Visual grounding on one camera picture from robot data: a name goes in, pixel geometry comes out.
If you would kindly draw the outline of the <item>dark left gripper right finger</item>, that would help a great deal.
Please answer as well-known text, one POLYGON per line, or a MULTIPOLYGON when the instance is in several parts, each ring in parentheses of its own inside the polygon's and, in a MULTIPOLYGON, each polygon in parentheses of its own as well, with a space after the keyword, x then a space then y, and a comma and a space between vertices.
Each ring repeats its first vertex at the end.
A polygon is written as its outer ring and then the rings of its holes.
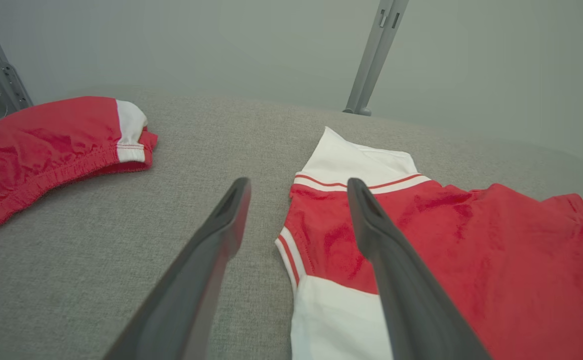
POLYGON ((360 178, 349 178, 347 197, 358 250, 373 265, 394 359, 489 360, 475 331, 360 178))

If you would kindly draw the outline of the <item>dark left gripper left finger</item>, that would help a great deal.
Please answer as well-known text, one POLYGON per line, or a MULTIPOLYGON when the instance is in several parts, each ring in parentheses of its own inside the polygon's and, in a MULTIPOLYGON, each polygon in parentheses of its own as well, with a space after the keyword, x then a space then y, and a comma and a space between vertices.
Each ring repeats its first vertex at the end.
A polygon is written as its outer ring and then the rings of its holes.
POLYGON ((237 178, 134 313, 106 360, 204 360, 228 262, 241 248, 251 182, 237 178))

